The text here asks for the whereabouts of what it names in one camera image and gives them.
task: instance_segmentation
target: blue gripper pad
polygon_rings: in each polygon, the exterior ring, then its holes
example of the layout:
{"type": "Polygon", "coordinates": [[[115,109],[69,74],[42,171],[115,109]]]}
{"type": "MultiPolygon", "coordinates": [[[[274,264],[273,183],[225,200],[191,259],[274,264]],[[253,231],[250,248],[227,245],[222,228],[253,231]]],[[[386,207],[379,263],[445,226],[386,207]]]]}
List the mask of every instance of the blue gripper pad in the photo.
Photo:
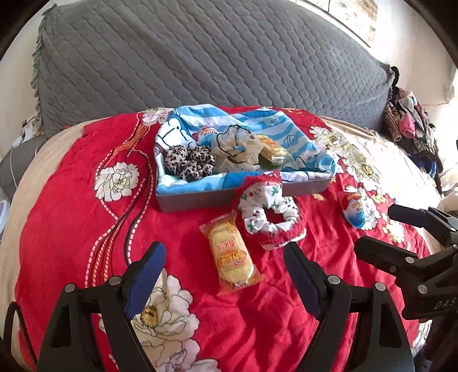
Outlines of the blue gripper pad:
{"type": "Polygon", "coordinates": [[[320,265],[309,261],[294,242],[284,247],[283,260],[305,310],[321,321],[327,311],[326,274],[320,265]]]}
{"type": "Polygon", "coordinates": [[[127,300],[124,314],[132,320],[145,308],[148,297],[165,264],[165,247],[155,241],[140,261],[133,262],[123,275],[123,296],[127,300]]]}

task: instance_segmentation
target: clear plastic bag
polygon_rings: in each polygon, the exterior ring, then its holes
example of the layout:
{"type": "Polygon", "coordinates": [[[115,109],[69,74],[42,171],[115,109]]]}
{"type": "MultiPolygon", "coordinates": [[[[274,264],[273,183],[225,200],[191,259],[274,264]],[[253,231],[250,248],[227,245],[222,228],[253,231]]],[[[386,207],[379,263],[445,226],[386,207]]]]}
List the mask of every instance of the clear plastic bag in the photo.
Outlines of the clear plastic bag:
{"type": "Polygon", "coordinates": [[[221,294],[255,285],[263,279],[235,225],[236,216],[233,211],[200,227],[210,242],[221,294]]]}
{"type": "Polygon", "coordinates": [[[261,156],[275,166],[283,165],[291,155],[278,143],[264,134],[256,134],[262,143],[261,156]]]}
{"type": "Polygon", "coordinates": [[[262,148],[261,141],[248,129],[230,126],[212,139],[212,153],[217,159],[215,170],[219,173],[256,171],[262,148]]]}

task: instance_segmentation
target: red trim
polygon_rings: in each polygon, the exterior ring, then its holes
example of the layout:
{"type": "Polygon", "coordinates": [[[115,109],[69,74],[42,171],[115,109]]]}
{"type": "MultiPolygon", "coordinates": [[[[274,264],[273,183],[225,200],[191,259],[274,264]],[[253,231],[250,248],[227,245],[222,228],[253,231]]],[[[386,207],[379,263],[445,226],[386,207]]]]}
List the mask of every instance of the red trim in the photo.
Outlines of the red trim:
{"type": "Polygon", "coordinates": [[[274,234],[271,232],[258,231],[255,234],[250,234],[246,231],[245,223],[243,222],[241,212],[238,210],[240,198],[245,190],[256,184],[262,183],[263,185],[269,184],[283,184],[280,172],[278,170],[273,171],[270,174],[261,174],[258,176],[247,176],[245,177],[242,186],[238,187],[234,193],[233,206],[237,211],[236,224],[240,233],[242,234],[243,240],[247,247],[263,246],[267,244],[274,244],[280,246],[283,243],[286,243],[304,233],[306,221],[304,220],[303,207],[301,201],[297,198],[294,198],[294,202],[298,207],[299,212],[299,221],[294,224],[293,228],[290,231],[278,230],[278,233],[274,234]]]}

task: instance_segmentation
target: packaged bread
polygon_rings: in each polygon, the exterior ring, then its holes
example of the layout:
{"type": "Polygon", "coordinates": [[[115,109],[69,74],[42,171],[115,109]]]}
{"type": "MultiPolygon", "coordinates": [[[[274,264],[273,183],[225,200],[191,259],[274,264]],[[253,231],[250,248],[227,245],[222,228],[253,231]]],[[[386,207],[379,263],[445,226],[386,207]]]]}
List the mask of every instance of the packaged bread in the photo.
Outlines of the packaged bread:
{"type": "Polygon", "coordinates": [[[283,165],[286,162],[286,159],[290,157],[288,151],[265,134],[256,134],[256,137],[263,145],[261,156],[273,165],[283,165]]]}
{"type": "Polygon", "coordinates": [[[200,227],[210,242],[222,293],[234,292],[262,280],[235,225],[235,218],[233,211],[200,227]]]}

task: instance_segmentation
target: blue and white striped cloth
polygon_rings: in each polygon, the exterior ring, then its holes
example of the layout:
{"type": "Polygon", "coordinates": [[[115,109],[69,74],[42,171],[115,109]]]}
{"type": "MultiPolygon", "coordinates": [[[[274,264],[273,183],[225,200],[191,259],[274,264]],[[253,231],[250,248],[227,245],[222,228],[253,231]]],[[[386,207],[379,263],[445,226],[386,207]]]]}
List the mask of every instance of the blue and white striped cloth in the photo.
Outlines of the blue and white striped cloth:
{"type": "Polygon", "coordinates": [[[156,136],[155,158],[158,164],[158,194],[178,194],[238,187],[247,175],[258,173],[226,173],[186,182],[165,174],[164,154],[169,146],[194,146],[194,133],[203,127],[218,132],[229,126],[240,125],[256,134],[265,134],[275,140],[292,156],[280,171],[286,182],[331,178],[336,173],[336,160],[326,151],[320,151],[283,112],[262,107],[253,111],[229,115],[209,104],[181,106],[172,111],[156,136]]]}

